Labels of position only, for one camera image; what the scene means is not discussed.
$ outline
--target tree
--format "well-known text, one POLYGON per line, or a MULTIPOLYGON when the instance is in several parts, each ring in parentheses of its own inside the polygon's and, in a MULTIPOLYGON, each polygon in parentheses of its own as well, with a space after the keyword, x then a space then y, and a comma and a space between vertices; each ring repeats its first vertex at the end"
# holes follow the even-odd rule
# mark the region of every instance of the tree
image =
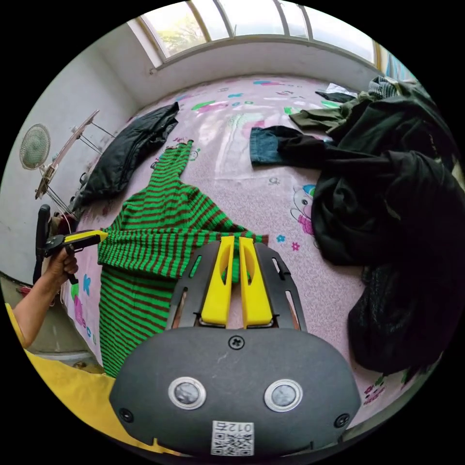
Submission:
POLYGON ((193 16, 186 15, 167 30, 157 31, 170 55, 205 43, 200 26, 193 16))

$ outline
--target fan grille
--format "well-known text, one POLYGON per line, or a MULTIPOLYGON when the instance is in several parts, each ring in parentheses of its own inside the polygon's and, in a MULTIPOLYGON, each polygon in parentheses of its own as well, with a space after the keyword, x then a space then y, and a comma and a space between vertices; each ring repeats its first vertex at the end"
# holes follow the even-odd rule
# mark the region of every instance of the fan grille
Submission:
POLYGON ((21 164, 27 170, 35 170, 47 160, 50 151, 50 134, 42 124, 35 124, 27 131, 19 149, 21 164))

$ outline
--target qr code sticker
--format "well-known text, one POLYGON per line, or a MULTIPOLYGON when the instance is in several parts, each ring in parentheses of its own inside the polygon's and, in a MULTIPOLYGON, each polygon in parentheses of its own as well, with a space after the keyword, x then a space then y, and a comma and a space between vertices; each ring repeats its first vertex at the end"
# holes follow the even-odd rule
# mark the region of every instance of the qr code sticker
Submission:
POLYGON ((214 421, 212 430, 212 455, 253 455, 253 423, 214 421))

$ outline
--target window frame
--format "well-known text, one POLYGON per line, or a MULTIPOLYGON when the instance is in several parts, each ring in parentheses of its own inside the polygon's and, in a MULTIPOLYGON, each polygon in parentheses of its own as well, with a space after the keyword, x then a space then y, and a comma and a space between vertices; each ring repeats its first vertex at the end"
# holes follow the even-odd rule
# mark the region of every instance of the window frame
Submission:
POLYGON ((310 18, 309 15, 307 14, 307 11, 303 5, 299 5, 296 3, 296 5, 300 8, 303 19, 305 22, 305 26, 307 28, 307 38, 302 38, 302 37, 294 37, 291 36, 290 31, 289 31, 289 25, 287 23, 287 19, 284 13, 284 10, 281 7, 281 4, 279 0, 272 0, 274 3, 279 17, 281 19, 282 27, 283 27, 283 34, 250 34, 250 35, 234 35, 233 28, 231 26, 231 23, 228 19, 228 15, 226 14, 226 11, 224 10, 223 6, 221 5, 219 0, 212 0, 213 4, 216 6, 218 9, 218 12, 221 16, 221 19, 224 22, 224 25, 226 27, 226 31, 228 32, 228 37, 223 38, 223 39, 217 39, 217 40, 212 40, 210 37, 210 33, 208 31, 208 28, 206 27, 206 24, 199 13, 199 10, 196 8, 195 4, 190 1, 186 0, 184 3, 187 4, 187 6, 190 8, 192 14, 194 15, 201 31, 205 39, 204 44, 200 44, 194 47, 190 47, 186 50, 183 50, 182 52, 176 53, 174 55, 169 55, 169 52, 166 48, 166 46, 163 43, 163 40, 161 37, 158 35, 154 27, 150 24, 150 22, 144 17, 144 15, 141 15, 136 18, 136 21, 139 23, 139 25, 142 27, 144 33, 147 35, 148 39, 150 40, 150 43, 152 46, 155 48, 155 51, 157 54, 160 56, 160 59, 162 61, 162 64, 158 68, 164 68, 165 66, 169 65, 170 63, 177 62, 183 58, 186 58, 190 55, 194 55, 198 53, 201 50, 204 50, 206 48, 216 48, 222 45, 229 45, 229 44, 234 44, 234 43, 244 43, 244 42, 285 42, 285 43, 294 43, 294 44, 301 44, 301 45, 316 45, 320 48, 328 49, 330 51, 335 51, 339 54, 349 56, 350 58, 355 58, 358 61, 361 61, 363 64, 368 64, 370 66, 374 66, 378 71, 381 71, 381 47, 380 45, 375 42, 372 39, 372 45, 373 45, 373 62, 361 57, 360 55, 357 55, 349 50, 346 50, 344 48, 340 48, 338 46, 329 44, 327 42, 322 42, 319 40, 315 40, 313 38, 313 32, 312 32, 312 27, 310 23, 310 18))

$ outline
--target bed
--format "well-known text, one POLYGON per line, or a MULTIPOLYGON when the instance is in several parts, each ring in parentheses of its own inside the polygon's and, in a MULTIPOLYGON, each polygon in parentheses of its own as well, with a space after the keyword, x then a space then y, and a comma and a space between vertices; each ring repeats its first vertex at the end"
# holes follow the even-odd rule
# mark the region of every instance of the bed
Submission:
MULTIPOLYGON (((327 86, 297 77, 238 77, 183 90, 145 108, 134 118, 174 101, 179 103, 179 124, 166 146, 194 141, 182 181, 210 196, 235 223, 269 235, 268 245, 279 252, 292 273, 309 332, 337 348, 352 367, 362 398, 362 406, 350 425, 354 427, 400 397, 415 378, 406 383, 404 372, 384 377, 363 369, 351 357, 346 322, 363 292, 361 268, 337 267, 323 260, 311 230, 302 221, 308 212, 301 200, 311 195, 319 172, 290 167, 257 169, 252 167, 249 155, 253 127, 295 127, 289 114, 301 108, 322 108, 322 99, 315 91, 327 86)), ((325 137, 322 133, 308 134, 325 137)), ((162 153, 163 149, 153 153, 137 168, 123 195, 89 207, 78 230, 110 226, 123 202, 147 186, 162 153)), ((97 247, 84 249, 77 260, 79 285, 66 285, 64 302, 90 351, 102 363, 97 247)), ((228 327, 241 326, 240 288, 235 286, 228 327)))

